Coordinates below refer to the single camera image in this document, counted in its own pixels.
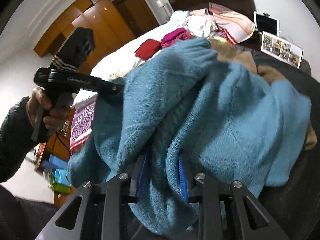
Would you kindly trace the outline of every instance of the white bed sheet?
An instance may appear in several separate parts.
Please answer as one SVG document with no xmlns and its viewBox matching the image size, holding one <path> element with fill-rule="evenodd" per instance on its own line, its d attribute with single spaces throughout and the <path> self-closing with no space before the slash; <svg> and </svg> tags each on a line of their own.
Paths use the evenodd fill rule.
<svg viewBox="0 0 320 240">
<path fill-rule="evenodd" d="M 185 19 L 190 16 L 189 12 L 176 11 L 171 19 L 166 24 L 145 33 L 137 39 L 130 41 L 117 51 L 103 58 L 92 69 L 91 76 L 102 78 L 103 80 L 115 79 L 125 76 L 131 69 L 141 65 L 143 62 L 135 56 L 135 51 L 147 39 L 161 41 L 162 38 L 174 31 L 178 26 L 181 26 Z M 74 100 L 74 106 L 81 105 L 82 102 L 89 100 L 97 95 L 95 92 L 80 90 Z"/>
</svg>

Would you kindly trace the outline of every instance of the wooden door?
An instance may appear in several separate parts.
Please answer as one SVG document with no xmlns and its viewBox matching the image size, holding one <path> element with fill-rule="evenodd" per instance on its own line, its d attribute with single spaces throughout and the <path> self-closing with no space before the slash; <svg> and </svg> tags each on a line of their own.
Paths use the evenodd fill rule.
<svg viewBox="0 0 320 240">
<path fill-rule="evenodd" d="M 123 44 L 127 44 L 129 41 L 136 38 L 110 0 L 100 0 L 94 5 L 94 7 L 110 25 L 112 30 L 118 35 Z"/>
<path fill-rule="evenodd" d="M 136 37 L 159 26 L 145 0 L 114 0 L 113 3 Z"/>
<path fill-rule="evenodd" d="M 94 30 L 96 30 L 100 37 L 104 40 L 107 46 L 111 49 L 111 52 L 116 51 L 122 47 L 122 41 L 119 39 L 114 30 L 104 20 L 95 6 L 86 10 L 83 13 L 86 20 L 90 23 Z"/>
</svg>

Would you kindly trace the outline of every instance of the black metal bracket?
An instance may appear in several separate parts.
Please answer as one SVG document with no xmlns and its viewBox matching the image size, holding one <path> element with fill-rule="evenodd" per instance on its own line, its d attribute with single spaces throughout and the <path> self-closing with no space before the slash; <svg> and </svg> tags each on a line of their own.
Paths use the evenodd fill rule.
<svg viewBox="0 0 320 240">
<path fill-rule="evenodd" d="M 88 181 L 44 227 L 36 240 L 126 240 L 125 208 L 137 203 L 147 176 L 147 156 L 139 156 L 127 172 L 94 185 Z M 187 203 L 199 203 L 198 240 L 289 240 L 285 232 L 240 182 L 221 183 L 204 173 L 192 176 L 179 157 L 180 186 Z M 227 230 L 223 230 L 220 201 Z"/>
<path fill-rule="evenodd" d="M 273 217 L 240 181 L 222 183 L 189 168 L 180 150 L 179 176 L 183 199 L 199 203 L 198 240 L 289 240 Z M 223 230 L 220 202 L 224 202 L 227 230 Z"/>
</svg>

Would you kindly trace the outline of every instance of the black jacket sleeve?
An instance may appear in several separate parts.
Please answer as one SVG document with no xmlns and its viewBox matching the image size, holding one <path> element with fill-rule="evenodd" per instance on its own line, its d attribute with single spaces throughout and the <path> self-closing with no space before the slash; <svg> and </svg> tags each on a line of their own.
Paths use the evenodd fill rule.
<svg viewBox="0 0 320 240">
<path fill-rule="evenodd" d="M 7 114 L 0 128 L 0 182 L 10 179 L 26 154 L 37 145 L 31 140 L 33 127 L 27 114 L 29 97 L 24 97 Z"/>
</svg>

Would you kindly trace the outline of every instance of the hand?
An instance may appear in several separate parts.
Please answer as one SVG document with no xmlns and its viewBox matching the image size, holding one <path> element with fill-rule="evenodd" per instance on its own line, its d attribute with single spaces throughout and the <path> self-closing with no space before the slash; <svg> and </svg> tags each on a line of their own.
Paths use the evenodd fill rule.
<svg viewBox="0 0 320 240">
<path fill-rule="evenodd" d="M 34 125 L 39 104 L 45 109 L 50 110 L 50 116 L 44 117 L 45 127 L 51 131 L 59 131 L 66 122 L 70 114 L 70 106 L 73 104 L 73 98 L 70 97 L 62 108 L 52 108 L 52 103 L 45 91 L 41 88 L 35 88 L 32 91 L 30 100 L 27 103 L 31 123 Z"/>
</svg>

